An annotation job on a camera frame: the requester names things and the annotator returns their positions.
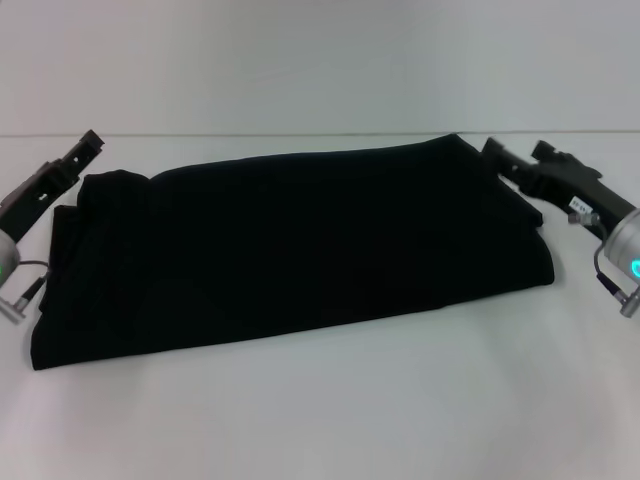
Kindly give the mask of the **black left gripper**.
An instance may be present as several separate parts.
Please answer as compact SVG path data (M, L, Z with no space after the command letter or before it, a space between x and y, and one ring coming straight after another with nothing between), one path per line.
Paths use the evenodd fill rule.
M1 231L21 240L46 210L78 181L80 173L101 152L105 142L88 130L62 158L46 162L1 201Z

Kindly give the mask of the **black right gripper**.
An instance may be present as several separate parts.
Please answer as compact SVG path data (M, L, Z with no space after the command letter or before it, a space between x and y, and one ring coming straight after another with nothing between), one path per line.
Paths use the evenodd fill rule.
M631 203L606 187L599 171L543 140L531 153L536 160L532 165L493 137L485 142L481 156L492 171L520 186L525 195L545 200L567 213L595 213L603 223L619 223L631 213Z

